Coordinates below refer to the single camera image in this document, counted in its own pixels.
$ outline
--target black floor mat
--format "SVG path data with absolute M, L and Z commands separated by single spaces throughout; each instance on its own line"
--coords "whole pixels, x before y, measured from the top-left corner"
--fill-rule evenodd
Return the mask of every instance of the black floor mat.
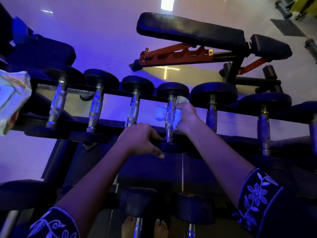
M 291 20 L 271 19 L 272 23 L 283 33 L 284 36 L 305 37 L 306 35 Z

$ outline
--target person's right hand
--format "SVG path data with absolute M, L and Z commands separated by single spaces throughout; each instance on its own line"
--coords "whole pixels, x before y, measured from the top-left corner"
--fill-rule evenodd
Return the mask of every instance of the person's right hand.
M 196 108 L 190 103 L 179 103 L 176 108 L 182 111 L 182 119 L 177 124 L 176 128 L 180 132 L 188 135 L 192 125 L 200 120 Z

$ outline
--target foot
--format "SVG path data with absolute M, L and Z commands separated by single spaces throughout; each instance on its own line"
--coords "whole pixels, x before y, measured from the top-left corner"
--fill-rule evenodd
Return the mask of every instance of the foot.
M 121 237 L 122 238 L 133 238 L 134 227 L 137 218 L 128 216 L 121 227 Z
M 166 223 L 163 220 L 160 222 L 160 220 L 157 219 L 154 226 L 154 238 L 167 238 L 167 236 L 168 229 Z

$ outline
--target wipes package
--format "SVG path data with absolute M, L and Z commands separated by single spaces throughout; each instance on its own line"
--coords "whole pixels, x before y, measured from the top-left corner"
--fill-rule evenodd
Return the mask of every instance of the wipes package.
M 6 135 L 18 119 L 18 113 L 32 94 L 27 72 L 0 70 L 0 135 Z
M 183 96 L 177 96 L 176 99 L 176 105 L 179 103 L 189 103 L 188 99 L 183 97 Z M 162 107 L 162 106 L 157 106 L 156 108 L 156 115 L 155 115 L 155 119 L 157 121 L 165 121 L 166 119 L 166 112 L 167 112 L 167 107 Z M 179 123 L 179 121 L 182 119 L 181 116 L 181 110 L 180 109 L 175 109 L 175 115 L 174 115 L 174 120 L 172 123 L 173 129 L 175 131 L 177 124 Z

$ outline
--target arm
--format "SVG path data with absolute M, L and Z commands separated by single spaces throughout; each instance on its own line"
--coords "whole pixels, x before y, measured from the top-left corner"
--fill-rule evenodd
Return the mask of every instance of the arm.
M 177 129 L 192 141 L 229 199 L 238 207 L 244 182 L 255 167 L 219 138 L 197 116 L 191 104 L 181 103 L 177 108 L 182 110 L 182 120 Z
M 164 158 L 149 138 L 163 140 L 149 124 L 125 128 L 105 157 L 56 204 L 74 219 L 82 238 L 88 235 L 110 186 L 129 156 L 151 153 Z

